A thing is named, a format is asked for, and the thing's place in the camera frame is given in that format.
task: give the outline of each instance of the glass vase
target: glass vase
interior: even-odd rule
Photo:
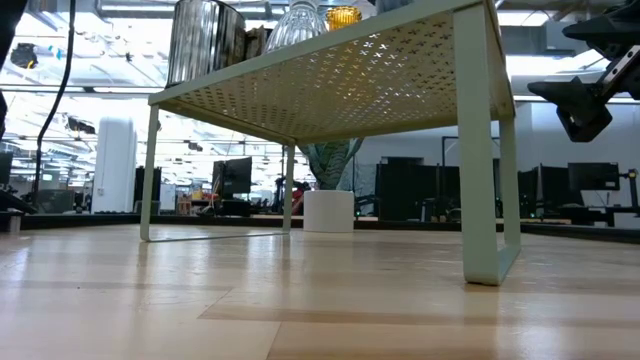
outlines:
[[[362,13],[355,6],[338,6],[327,13],[329,30],[335,31],[362,20]]]
[[[289,12],[278,21],[269,37],[266,52],[275,51],[327,32],[318,14],[319,0],[289,0]]]

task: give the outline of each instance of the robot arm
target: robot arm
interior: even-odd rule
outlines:
[[[529,91],[558,106],[557,114],[573,142],[590,142],[612,120],[607,102],[628,92],[640,100],[640,0],[629,0],[603,15],[563,30],[566,37],[587,45],[611,61],[594,84],[578,77],[570,82],[535,82]]]

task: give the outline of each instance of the table leg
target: table leg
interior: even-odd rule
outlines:
[[[151,106],[147,134],[147,160],[144,165],[144,187],[142,189],[142,217],[140,218],[140,238],[142,241],[151,241],[149,227],[151,223],[151,197],[153,195],[153,170],[156,158],[159,112],[158,106]]]
[[[282,220],[282,231],[291,231],[291,210],[293,203],[293,163],[296,155],[295,145],[287,147],[287,174],[284,187],[284,219]]]
[[[500,120],[500,184],[506,247],[500,251],[500,276],[509,271],[520,253],[520,195],[516,162],[516,130],[514,119]]]
[[[462,196],[463,268],[467,282],[500,285],[515,255],[515,247],[498,251],[496,240],[493,142],[491,139],[490,82],[485,9],[474,5],[454,14],[456,88],[460,137],[460,192]],[[514,211],[517,200],[515,135],[505,126],[506,168],[502,172],[505,213]],[[514,233],[513,216],[507,216]]]

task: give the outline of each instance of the white column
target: white column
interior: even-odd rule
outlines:
[[[93,213],[133,210],[137,141],[132,118],[105,116],[100,119]]]

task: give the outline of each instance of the light wood floorboard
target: light wood floorboard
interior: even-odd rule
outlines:
[[[159,226],[155,236],[273,232]],[[640,359],[640,246],[523,235],[500,288],[459,233],[144,244],[0,236],[0,359]]]

